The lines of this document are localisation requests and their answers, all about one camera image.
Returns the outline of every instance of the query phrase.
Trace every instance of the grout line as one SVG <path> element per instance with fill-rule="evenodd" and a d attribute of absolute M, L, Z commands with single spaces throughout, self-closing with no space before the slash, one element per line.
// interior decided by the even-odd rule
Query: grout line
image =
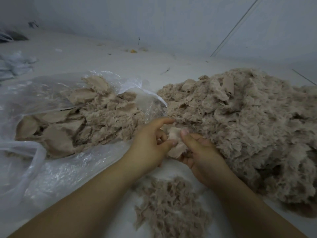
<path fill-rule="evenodd" d="M 313 81 L 309 80 L 308 78 L 306 78 L 304 75 L 300 74 L 298 71 L 296 71 L 295 69 L 292 69 L 295 73 L 297 73 L 299 76 L 302 76 L 303 78 L 305 78 L 308 82 L 311 82 L 312 84 L 316 85 Z"/>
<path fill-rule="evenodd" d="M 244 23 L 244 21 L 251 15 L 253 10 L 260 4 L 262 0 L 255 0 L 255 2 L 249 7 L 246 13 L 240 18 L 237 24 L 232 28 L 232 30 L 228 33 L 228 35 L 224 38 L 224 40 L 220 43 L 220 45 L 216 48 L 216 50 L 210 55 L 211 57 L 215 57 L 220 49 L 229 41 L 231 36 L 236 32 L 236 30 Z"/>

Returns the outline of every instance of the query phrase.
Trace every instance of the fingernail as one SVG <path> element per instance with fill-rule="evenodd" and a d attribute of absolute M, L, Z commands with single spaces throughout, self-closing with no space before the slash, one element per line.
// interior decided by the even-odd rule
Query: fingernail
<path fill-rule="evenodd" d="M 181 132 L 182 135 L 188 135 L 189 134 L 188 128 L 184 128 L 180 132 Z"/>

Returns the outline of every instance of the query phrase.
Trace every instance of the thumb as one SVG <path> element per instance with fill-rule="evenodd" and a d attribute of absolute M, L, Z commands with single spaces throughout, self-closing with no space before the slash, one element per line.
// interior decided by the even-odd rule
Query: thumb
<path fill-rule="evenodd" d="M 173 147 L 177 145 L 178 141 L 174 139 L 166 140 L 164 143 L 160 144 L 162 152 L 166 155 Z"/>
<path fill-rule="evenodd" d="M 180 131 L 180 136 L 186 144 L 186 146 L 191 150 L 191 152 L 197 152 L 201 148 L 201 144 L 198 143 L 189 133 L 189 130 L 187 128 L 182 129 Z"/>

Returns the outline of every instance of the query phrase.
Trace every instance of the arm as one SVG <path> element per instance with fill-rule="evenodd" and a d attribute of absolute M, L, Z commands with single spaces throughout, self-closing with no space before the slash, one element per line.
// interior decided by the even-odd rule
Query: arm
<path fill-rule="evenodd" d="M 130 186 L 159 165 L 177 144 L 175 140 L 167 140 L 165 133 L 159 129 L 163 124 L 173 122 L 169 118 L 160 118 L 145 125 L 118 162 L 34 217 L 8 238 L 91 237 L 100 221 L 110 218 L 113 208 Z M 163 143 L 157 145 L 157 139 Z"/>
<path fill-rule="evenodd" d="M 193 156 L 180 161 L 215 192 L 239 238 L 306 237 L 236 177 L 209 140 L 188 130 L 182 130 L 181 136 Z"/>

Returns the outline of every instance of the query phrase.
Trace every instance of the person's right hand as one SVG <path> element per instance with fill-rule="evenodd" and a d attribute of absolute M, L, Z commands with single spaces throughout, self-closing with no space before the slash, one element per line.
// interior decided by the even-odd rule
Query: person's right hand
<path fill-rule="evenodd" d="M 180 133 L 192 156 L 185 154 L 178 160 L 186 164 L 202 184 L 213 188 L 224 184 L 234 175 L 210 140 L 204 139 L 200 134 L 191 134 L 186 128 Z"/>

